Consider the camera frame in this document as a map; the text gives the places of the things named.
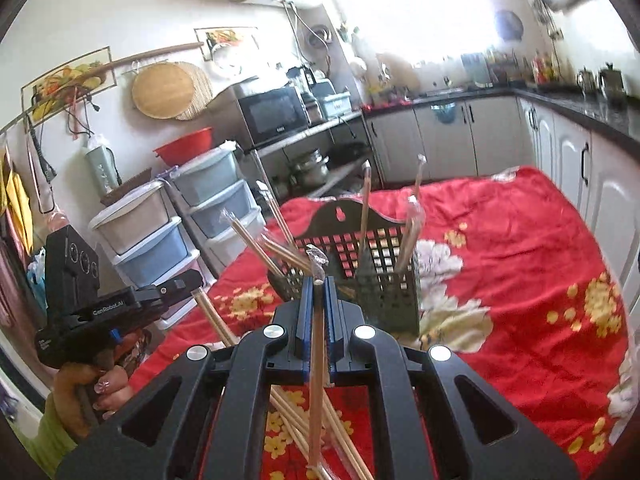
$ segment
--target red bowl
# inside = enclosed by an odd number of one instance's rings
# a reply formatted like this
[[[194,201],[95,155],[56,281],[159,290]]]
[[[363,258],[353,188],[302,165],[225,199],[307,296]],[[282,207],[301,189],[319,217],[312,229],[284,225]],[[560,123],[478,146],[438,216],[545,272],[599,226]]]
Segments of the red bowl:
[[[166,165],[181,166],[211,149],[213,143],[212,131],[212,128],[203,128],[160,146],[154,152],[162,158]]]

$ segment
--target floral tablecloth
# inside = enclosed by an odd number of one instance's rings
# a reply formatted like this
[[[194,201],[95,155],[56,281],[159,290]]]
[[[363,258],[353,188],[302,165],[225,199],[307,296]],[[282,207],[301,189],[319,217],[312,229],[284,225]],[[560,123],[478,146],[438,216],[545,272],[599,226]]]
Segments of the floral tablecloth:
[[[410,189],[379,191],[370,206],[403,219]],[[492,178],[423,186],[427,223],[418,243],[420,339],[449,346],[577,463],[594,471],[622,432],[638,401],[620,289],[578,212],[533,168]],[[295,199],[282,207],[302,234],[322,202]],[[270,224],[275,232],[276,227]],[[245,251],[209,292],[238,335],[267,324],[281,302],[266,270]],[[189,346],[217,336],[197,310],[183,320],[136,371],[147,384]],[[288,388],[308,410],[306,388]],[[367,391],[328,394],[373,471]],[[325,458],[341,479],[348,472],[332,450]],[[262,478],[313,478],[276,413],[264,437]]]

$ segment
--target window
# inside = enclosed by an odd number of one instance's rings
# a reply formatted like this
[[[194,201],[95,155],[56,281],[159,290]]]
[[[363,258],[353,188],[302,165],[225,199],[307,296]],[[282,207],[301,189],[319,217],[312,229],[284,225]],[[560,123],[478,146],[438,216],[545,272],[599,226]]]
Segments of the window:
[[[377,52],[409,62],[483,52],[498,43],[489,0],[344,0],[353,25]]]

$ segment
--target black cabinet handle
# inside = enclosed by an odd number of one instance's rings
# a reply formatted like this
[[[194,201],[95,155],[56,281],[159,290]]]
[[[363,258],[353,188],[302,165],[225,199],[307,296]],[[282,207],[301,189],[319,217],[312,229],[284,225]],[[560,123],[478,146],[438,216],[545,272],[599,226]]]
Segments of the black cabinet handle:
[[[584,185],[589,185],[589,179],[584,176],[584,154],[589,151],[589,143],[584,143],[584,148],[582,149],[582,153],[580,154],[580,177],[584,181]]]

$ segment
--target human hand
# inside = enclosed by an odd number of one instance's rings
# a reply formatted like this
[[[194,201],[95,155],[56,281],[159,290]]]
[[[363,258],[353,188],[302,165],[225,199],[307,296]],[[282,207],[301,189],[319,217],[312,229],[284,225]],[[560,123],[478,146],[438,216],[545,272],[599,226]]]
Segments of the human hand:
[[[137,333],[127,335],[122,344],[114,350],[114,360],[131,350],[138,337]],[[62,426],[74,437],[84,438],[91,431],[91,426],[82,414],[77,388],[92,384],[96,380],[98,381],[94,385],[94,390],[100,396],[94,403],[94,409],[106,411],[102,416],[104,419],[113,415],[133,397],[129,377],[120,366],[105,372],[93,365],[78,363],[63,365],[54,377],[52,396]]]

